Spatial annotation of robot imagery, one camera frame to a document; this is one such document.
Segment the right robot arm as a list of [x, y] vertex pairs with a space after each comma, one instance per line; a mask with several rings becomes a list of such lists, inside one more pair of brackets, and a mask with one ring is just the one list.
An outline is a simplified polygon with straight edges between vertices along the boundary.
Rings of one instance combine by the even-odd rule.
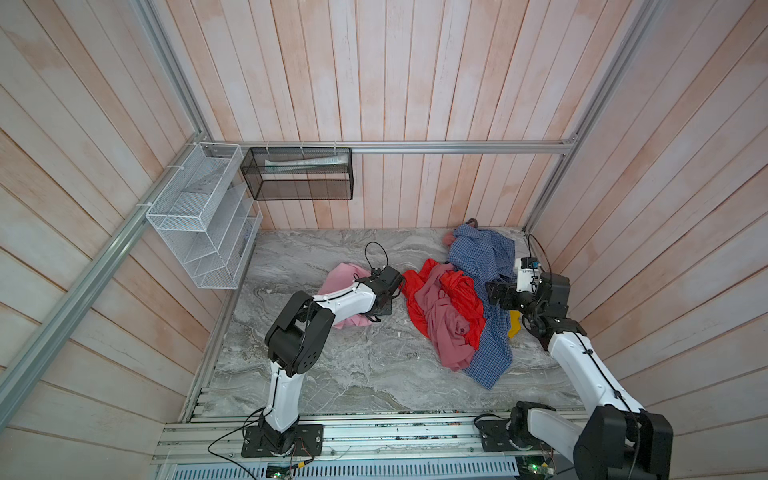
[[673, 428], [647, 411], [611, 374], [579, 322], [568, 318], [568, 278], [525, 268], [514, 283], [486, 285], [490, 303], [517, 311], [525, 329], [566, 373], [589, 418], [579, 427], [554, 408], [520, 401], [506, 424], [507, 444], [540, 445], [565, 457], [580, 479], [666, 479]]

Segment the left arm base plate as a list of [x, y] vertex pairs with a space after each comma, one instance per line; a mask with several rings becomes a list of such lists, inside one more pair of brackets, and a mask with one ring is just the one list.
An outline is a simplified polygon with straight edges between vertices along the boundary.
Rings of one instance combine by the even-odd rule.
[[295, 424], [285, 432], [278, 432], [263, 422], [245, 429], [241, 449], [243, 458], [270, 458], [304, 455], [320, 456], [323, 446], [322, 424]]

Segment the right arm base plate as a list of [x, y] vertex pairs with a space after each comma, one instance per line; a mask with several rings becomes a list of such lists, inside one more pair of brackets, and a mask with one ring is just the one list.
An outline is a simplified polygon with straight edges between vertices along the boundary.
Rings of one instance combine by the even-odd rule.
[[473, 420], [484, 452], [549, 452], [551, 446], [531, 436], [518, 435], [512, 421], [493, 414], [479, 415]]

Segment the pink cloth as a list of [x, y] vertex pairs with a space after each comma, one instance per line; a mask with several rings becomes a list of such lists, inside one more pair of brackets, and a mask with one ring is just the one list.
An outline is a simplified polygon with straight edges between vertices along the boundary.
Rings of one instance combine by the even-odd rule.
[[[370, 275], [370, 271], [353, 263], [340, 263], [328, 273], [323, 285], [318, 290], [318, 295], [327, 295], [333, 292], [345, 289], [354, 283], [356, 278], [365, 278]], [[335, 329], [342, 329], [348, 326], [366, 327], [373, 322], [362, 314], [353, 315], [343, 321], [333, 325]]]

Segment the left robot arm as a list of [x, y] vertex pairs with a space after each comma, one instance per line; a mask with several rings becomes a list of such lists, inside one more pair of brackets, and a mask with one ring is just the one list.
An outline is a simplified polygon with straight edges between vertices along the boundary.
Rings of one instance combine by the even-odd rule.
[[399, 294], [403, 275], [391, 266], [354, 278], [343, 289], [323, 295], [293, 294], [265, 335], [270, 360], [270, 393], [265, 422], [283, 434], [299, 419], [304, 375], [315, 365], [332, 327], [363, 315], [374, 323]]

